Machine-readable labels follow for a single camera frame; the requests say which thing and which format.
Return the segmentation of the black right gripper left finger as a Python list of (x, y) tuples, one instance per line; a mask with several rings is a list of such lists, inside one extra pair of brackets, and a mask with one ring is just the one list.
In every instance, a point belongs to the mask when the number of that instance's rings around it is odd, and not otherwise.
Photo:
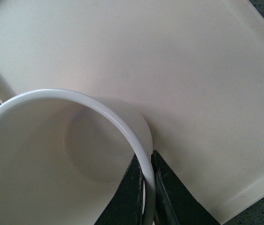
[(95, 224), (140, 225), (143, 219), (143, 186), (143, 173), (134, 155), (114, 196)]

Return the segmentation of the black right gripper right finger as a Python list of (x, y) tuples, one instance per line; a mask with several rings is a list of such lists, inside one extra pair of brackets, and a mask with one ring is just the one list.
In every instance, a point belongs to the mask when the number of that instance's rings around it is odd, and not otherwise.
[(151, 163), (156, 182), (156, 225), (218, 225), (194, 198), (170, 166), (154, 150)]

